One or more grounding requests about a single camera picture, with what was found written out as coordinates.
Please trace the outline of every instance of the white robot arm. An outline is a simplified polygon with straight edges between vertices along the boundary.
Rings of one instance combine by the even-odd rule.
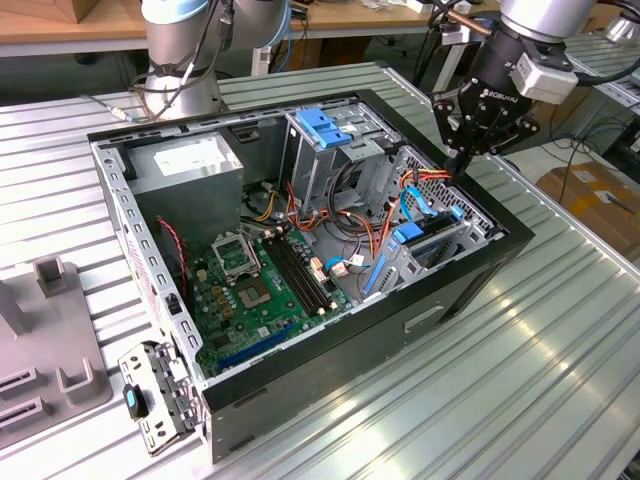
[[[287,0],[143,0],[142,14],[151,68],[134,88],[152,119],[219,110],[218,55],[272,45],[290,19]]]

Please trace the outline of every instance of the desk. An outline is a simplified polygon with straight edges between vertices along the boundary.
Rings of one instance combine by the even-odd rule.
[[[487,6],[495,7],[495,0]],[[348,4],[316,3],[309,8],[308,38],[392,35],[426,31],[427,15],[394,5],[374,12],[359,0]],[[291,23],[300,38],[299,21]],[[80,24],[69,24],[0,11],[0,57],[49,55],[147,48],[144,20],[137,0],[101,0]]]
[[[439,144],[427,99],[374,64],[220,87],[232,109],[371,88]],[[102,98],[142,114],[127,93]],[[0,278],[42,255],[75,262],[116,392],[0,451],[8,477],[615,478],[640,448],[640,272],[486,157],[470,175],[536,237],[464,312],[215,467],[196,435],[149,458],[117,394],[117,359],[153,329],[86,140],[119,126],[77,98],[0,108]]]

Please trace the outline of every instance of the motherboard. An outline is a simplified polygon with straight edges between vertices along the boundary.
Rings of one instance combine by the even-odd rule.
[[[351,308],[330,279],[317,280],[312,258],[302,235],[290,231],[255,240],[225,237],[190,262],[194,320],[204,342],[198,363],[205,375],[217,375]],[[236,276],[243,266],[247,273]]]

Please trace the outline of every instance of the pci express slot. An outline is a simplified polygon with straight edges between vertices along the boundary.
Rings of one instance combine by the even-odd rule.
[[[229,355],[227,358],[223,358],[218,362],[220,369],[228,368],[238,363],[242,363],[245,360],[255,357],[256,355],[269,350],[271,347],[275,347],[278,343],[283,342],[287,338],[287,333],[295,326],[292,323],[284,327],[279,332],[268,336],[267,338],[260,340],[258,343],[251,345],[250,347],[240,350],[239,352]]]
[[[284,237],[262,243],[263,248],[293,290],[306,314],[313,317],[320,308],[329,308],[330,302],[315,279],[300,262]]]

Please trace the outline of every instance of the cardboard box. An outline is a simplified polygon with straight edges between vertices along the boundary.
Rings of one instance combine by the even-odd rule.
[[[68,23],[80,23],[100,0],[0,0],[0,10]]]
[[[611,5],[596,5],[591,9],[587,18],[587,23],[582,29],[582,33],[589,33],[601,30],[611,23],[614,18],[620,15],[621,9]]]
[[[538,187],[557,201],[566,170],[551,170]],[[571,167],[562,206],[627,259],[640,257],[640,195],[600,163]]]

